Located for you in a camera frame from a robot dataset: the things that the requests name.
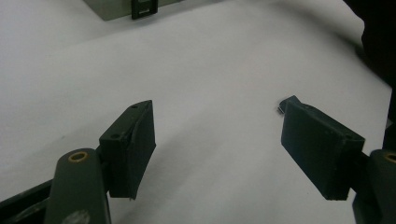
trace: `black object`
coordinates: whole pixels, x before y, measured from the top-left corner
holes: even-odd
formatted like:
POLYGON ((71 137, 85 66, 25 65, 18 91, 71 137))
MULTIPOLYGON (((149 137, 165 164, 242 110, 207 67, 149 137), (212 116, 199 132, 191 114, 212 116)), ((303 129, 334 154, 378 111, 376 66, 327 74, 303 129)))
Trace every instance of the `black object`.
POLYGON ((327 200, 346 200, 350 188, 358 224, 396 220, 396 153, 361 152, 364 138, 292 96, 279 105, 285 114, 281 142, 327 200))
POLYGON ((0 223, 110 223, 107 191, 135 199, 156 146, 152 102, 126 109, 100 143, 65 154, 52 180, 1 202, 0 223))
POLYGON ((132 0, 132 19, 141 19, 158 12, 158 0, 132 0))

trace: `white surface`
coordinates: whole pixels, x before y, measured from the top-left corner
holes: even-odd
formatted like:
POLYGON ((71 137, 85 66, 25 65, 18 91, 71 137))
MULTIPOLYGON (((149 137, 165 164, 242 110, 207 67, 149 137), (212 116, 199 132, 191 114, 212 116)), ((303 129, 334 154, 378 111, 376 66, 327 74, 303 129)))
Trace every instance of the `white surface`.
POLYGON ((293 94, 380 148, 390 88, 361 62, 342 1, 187 0, 101 21, 81 0, 0 1, 0 200, 98 146, 128 106, 154 103, 157 148, 114 223, 354 223, 280 145, 293 94))

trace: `screw hole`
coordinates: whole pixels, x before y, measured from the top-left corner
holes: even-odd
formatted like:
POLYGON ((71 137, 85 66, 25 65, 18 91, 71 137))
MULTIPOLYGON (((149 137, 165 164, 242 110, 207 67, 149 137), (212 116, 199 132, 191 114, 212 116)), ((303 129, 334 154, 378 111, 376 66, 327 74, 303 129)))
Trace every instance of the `screw hole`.
POLYGON ((396 163, 396 154, 391 154, 391 153, 389 153, 389 154, 387 154, 387 155, 385 156, 385 158, 386 158, 388 161, 391 161, 391 162, 396 163))
POLYGON ((120 137, 120 135, 119 135, 119 134, 117 134, 117 133, 114 133, 114 134, 112 134, 110 137, 111 137, 111 138, 119 138, 119 137, 120 137))
POLYGON ((88 158, 88 153, 85 151, 80 151, 73 153, 71 156, 69 156, 69 161, 70 162, 81 162, 85 161, 88 158))

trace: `black clip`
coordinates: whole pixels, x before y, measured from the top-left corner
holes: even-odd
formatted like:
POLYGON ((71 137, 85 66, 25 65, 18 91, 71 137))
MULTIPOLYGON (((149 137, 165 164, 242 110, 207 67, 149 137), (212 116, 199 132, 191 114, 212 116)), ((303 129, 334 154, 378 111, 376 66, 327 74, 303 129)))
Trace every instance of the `black clip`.
POLYGON ((132 0, 132 20, 153 15, 158 12, 158 0, 132 0))

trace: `white table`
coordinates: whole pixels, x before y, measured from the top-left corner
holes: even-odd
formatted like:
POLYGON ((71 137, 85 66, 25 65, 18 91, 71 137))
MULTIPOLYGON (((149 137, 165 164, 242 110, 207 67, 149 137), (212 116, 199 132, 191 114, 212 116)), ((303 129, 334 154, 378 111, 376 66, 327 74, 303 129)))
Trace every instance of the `white table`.
POLYGON ((359 59, 362 22, 339 0, 187 0, 101 21, 81 0, 0 1, 0 200, 98 146, 153 100, 157 148, 113 223, 354 223, 280 145, 297 95, 381 148, 391 89, 359 59))

